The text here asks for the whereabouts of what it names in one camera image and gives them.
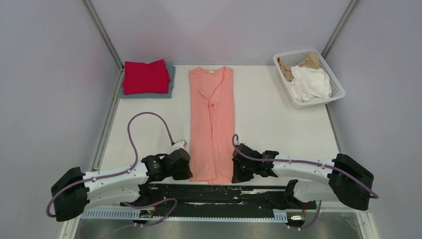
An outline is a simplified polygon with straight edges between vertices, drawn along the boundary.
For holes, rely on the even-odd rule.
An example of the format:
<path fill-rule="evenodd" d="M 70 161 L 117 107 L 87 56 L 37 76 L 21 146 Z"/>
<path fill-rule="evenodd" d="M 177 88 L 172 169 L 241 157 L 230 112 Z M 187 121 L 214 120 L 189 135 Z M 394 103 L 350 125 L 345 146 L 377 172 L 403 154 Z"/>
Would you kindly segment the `salmon pink t shirt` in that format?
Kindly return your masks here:
<path fill-rule="evenodd" d="M 190 181 L 227 184 L 233 177 L 235 130 L 233 70 L 197 67 L 190 82 Z"/>

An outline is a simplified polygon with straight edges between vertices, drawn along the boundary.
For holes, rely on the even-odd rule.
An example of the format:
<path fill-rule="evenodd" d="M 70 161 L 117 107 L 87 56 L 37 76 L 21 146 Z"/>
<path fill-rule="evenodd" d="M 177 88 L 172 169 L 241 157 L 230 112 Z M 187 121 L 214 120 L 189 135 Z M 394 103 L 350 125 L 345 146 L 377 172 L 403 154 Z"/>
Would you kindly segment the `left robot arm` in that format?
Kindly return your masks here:
<path fill-rule="evenodd" d="M 109 171 L 82 172 L 80 167 L 69 169 L 52 187 L 53 217 L 58 222 L 68 221 L 94 207 L 113 203 L 136 202 L 147 206 L 152 192 L 140 185 L 160 182 L 171 177 L 187 180 L 190 156 L 179 148 L 170 154 L 148 155 L 135 166 Z"/>

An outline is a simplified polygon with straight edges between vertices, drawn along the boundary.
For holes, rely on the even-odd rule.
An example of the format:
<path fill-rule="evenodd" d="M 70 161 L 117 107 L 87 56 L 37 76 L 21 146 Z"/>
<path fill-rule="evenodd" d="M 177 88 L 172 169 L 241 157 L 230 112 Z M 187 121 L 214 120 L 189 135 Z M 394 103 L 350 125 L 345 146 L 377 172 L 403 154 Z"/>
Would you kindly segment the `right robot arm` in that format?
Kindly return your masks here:
<path fill-rule="evenodd" d="M 306 159 L 266 150 L 259 153 L 241 143 L 233 151 L 233 183 L 260 177 L 289 178 L 284 194 L 287 206 L 296 208 L 313 201 L 341 202 L 366 211 L 373 192 L 374 175 L 346 154 L 334 159 Z"/>

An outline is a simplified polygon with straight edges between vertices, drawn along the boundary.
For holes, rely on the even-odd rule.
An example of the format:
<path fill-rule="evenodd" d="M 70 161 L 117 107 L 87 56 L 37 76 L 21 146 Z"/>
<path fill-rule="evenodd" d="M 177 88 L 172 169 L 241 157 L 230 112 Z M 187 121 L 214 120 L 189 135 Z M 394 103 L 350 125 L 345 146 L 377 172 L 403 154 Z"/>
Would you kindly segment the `folded red t shirt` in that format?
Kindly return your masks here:
<path fill-rule="evenodd" d="M 165 60 L 151 63 L 125 62 L 125 77 L 123 93 L 125 95 L 143 93 L 168 93 L 168 83 L 171 78 L 167 71 Z"/>

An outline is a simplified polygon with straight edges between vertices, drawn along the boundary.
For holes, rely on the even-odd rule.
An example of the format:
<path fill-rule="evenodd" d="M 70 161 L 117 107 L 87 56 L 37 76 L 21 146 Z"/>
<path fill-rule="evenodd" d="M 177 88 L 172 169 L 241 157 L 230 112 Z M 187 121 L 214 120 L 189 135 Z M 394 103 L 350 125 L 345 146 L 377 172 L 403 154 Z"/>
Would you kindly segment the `folded grey-blue t shirt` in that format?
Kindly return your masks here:
<path fill-rule="evenodd" d="M 172 97 L 172 90 L 174 88 L 176 67 L 173 65 L 173 62 L 165 62 L 167 71 L 170 75 L 170 82 L 168 83 L 168 93 L 166 94 L 157 94 L 157 93 L 143 93 L 143 94 L 133 94 L 125 95 L 123 93 L 123 85 L 120 87 L 118 96 L 121 99 L 170 99 Z"/>

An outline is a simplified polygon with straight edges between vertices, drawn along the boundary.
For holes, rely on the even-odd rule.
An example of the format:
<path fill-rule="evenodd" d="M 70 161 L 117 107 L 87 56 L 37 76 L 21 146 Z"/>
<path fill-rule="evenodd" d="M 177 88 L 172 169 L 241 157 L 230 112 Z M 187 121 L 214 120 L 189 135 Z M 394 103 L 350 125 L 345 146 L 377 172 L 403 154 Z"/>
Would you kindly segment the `white t shirt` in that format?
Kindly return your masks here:
<path fill-rule="evenodd" d="M 293 80 L 290 90 L 297 101 L 304 103 L 330 98 L 332 89 L 329 76 L 322 68 L 294 66 L 291 72 Z"/>

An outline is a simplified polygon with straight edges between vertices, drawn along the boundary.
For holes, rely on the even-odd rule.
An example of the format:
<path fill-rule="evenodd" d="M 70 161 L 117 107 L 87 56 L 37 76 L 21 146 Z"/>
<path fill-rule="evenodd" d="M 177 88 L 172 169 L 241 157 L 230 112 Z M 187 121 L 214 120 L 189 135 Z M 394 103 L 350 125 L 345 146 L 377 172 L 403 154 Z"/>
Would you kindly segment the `white plastic basket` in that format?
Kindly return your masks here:
<path fill-rule="evenodd" d="M 285 60 L 287 64 L 290 66 L 290 65 L 293 65 L 294 63 L 300 63 L 302 60 L 304 60 L 304 58 L 309 53 L 312 53 L 312 52 L 314 52 L 317 55 L 319 59 L 319 66 L 328 75 L 331 93 L 328 99 L 313 100 L 311 102 L 301 103 L 298 100 L 294 99 L 293 92 L 289 89 L 290 84 L 288 83 L 288 81 L 286 80 L 286 78 L 284 77 L 282 73 L 282 69 L 278 62 L 278 59 L 280 58 L 281 60 Z M 342 85 L 340 84 L 337 77 L 334 75 L 334 73 L 330 69 L 325 59 L 321 56 L 319 52 L 315 51 L 314 49 L 304 49 L 304 50 L 295 50 L 295 51 L 289 51 L 289 52 L 284 52 L 284 53 L 278 53 L 274 55 L 273 61 L 278 71 L 278 77 L 294 109 L 299 110 L 299 109 L 304 109 L 304 108 L 318 106 L 318 105 L 326 105 L 332 101 L 344 98 L 345 90 L 343 89 Z"/>

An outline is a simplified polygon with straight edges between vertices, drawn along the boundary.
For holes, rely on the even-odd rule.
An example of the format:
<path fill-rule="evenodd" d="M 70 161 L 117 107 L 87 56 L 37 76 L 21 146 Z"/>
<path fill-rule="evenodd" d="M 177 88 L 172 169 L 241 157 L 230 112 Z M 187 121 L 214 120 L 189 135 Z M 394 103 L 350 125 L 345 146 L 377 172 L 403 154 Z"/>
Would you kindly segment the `tan t shirt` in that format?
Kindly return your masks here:
<path fill-rule="evenodd" d="M 280 57 L 277 62 L 281 67 L 281 71 L 288 82 L 292 82 L 294 76 L 291 71 L 291 66 L 285 65 Z M 319 69 L 319 57 L 315 52 L 309 53 L 297 66 L 311 69 Z"/>

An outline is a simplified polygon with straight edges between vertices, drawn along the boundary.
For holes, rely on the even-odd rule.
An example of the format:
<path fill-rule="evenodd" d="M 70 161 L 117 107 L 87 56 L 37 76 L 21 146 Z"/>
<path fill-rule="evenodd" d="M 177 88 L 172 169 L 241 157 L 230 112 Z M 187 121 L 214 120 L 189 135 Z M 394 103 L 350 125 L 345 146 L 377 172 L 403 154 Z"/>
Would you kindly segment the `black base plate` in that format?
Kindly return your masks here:
<path fill-rule="evenodd" d="M 293 196 L 291 186 L 243 186 L 196 184 L 144 184 L 134 206 L 175 198 L 156 207 L 155 216 L 162 217 L 171 209 L 173 217 L 269 218 L 274 210 L 316 209 L 315 201 L 302 203 Z"/>

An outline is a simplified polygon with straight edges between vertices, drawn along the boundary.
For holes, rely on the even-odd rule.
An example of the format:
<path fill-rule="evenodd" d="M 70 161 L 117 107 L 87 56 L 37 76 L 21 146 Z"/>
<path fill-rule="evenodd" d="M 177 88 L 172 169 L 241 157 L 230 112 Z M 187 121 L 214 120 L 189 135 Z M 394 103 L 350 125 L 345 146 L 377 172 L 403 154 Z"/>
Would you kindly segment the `aluminium frame rail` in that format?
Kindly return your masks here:
<path fill-rule="evenodd" d="M 58 197 L 54 203 L 57 214 L 64 213 L 72 218 L 82 212 L 103 205 L 146 206 L 155 200 L 175 198 L 181 204 L 229 205 L 245 203 L 266 209 L 290 210 L 304 206 L 315 209 L 317 201 L 331 198 L 360 211 L 369 206 L 369 193 L 365 190 L 338 186 L 317 189 L 310 182 L 291 180 L 286 186 L 242 186 L 242 185 L 198 185 L 198 184 L 127 184 L 106 189 L 99 186 L 73 186 Z"/>

